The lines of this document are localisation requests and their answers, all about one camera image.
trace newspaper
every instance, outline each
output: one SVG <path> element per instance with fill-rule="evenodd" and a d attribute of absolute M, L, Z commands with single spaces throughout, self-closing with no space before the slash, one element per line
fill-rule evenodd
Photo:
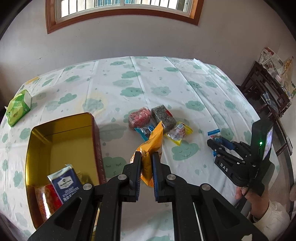
<path fill-rule="evenodd" d="M 270 48 L 266 47 L 261 51 L 261 56 L 258 61 L 262 66 L 275 78 L 276 75 L 282 76 L 284 73 L 284 63 L 278 55 Z"/>

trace black cable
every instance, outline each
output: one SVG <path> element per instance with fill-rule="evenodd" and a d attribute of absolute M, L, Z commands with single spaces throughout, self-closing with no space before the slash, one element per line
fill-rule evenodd
<path fill-rule="evenodd" d="M 240 203 L 240 201 L 242 200 L 242 198 L 244 198 L 245 196 L 246 196 L 246 194 L 248 193 L 248 191 L 249 191 L 249 187 L 248 187 L 248 189 L 247 189 L 247 191 L 246 191 L 246 193 L 237 201 L 237 203 L 236 204 L 234 204 L 233 206 L 234 207 L 237 207 L 238 206 L 238 204 Z"/>

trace screw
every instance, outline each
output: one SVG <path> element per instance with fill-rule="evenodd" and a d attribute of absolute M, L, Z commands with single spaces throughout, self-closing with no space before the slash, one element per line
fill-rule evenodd
<path fill-rule="evenodd" d="M 173 181 L 176 179 L 176 176 L 174 174 L 169 174 L 169 175 L 167 175 L 167 179 Z"/>
<path fill-rule="evenodd" d="M 127 178 L 127 176 L 125 174 L 118 175 L 119 180 L 125 180 L 126 178 Z"/>
<path fill-rule="evenodd" d="M 83 189 L 86 190 L 86 191 L 91 189 L 91 187 L 92 187 L 92 184 L 90 184 L 90 183 L 86 183 L 86 184 L 83 185 Z"/>
<path fill-rule="evenodd" d="M 210 186 L 209 184 L 203 184 L 203 185 L 202 185 L 202 189 L 203 189 L 204 191 L 209 191 L 209 190 L 211 189 L 211 186 Z"/>

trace white tablecloth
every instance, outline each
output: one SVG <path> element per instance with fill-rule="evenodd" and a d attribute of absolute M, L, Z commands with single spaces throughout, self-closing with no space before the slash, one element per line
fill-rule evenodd
<path fill-rule="evenodd" d="M 128 114 L 165 105 L 194 131 L 180 147 L 164 138 L 161 162 L 188 183 L 209 183 L 234 203 L 235 185 L 214 164 L 207 132 L 220 128 L 224 137 L 250 143 L 251 126 L 259 117 L 234 83 L 216 66 L 199 60 L 166 57 L 109 58 L 76 64 L 41 75 L 24 84 L 32 109 L 14 127 L 0 126 L 0 212 L 19 240 L 35 229 L 26 189 L 25 162 L 34 126 L 81 112 L 90 112 L 100 128 L 107 178 L 121 173 L 143 142 L 128 128 Z M 272 148 L 270 160 L 279 162 Z M 137 203 L 124 203 L 121 239 L 174 240 L 170 204 L 155 202 L 153 189 L 141 182 Z"/>

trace blue and white snack package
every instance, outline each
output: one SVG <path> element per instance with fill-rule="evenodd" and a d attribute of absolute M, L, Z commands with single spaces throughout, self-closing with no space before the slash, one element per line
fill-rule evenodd
<path fill-rule="evenodd" d="M 47 176 L 62 203 L 69 200 L 82 184 L 71 164 Z"/>

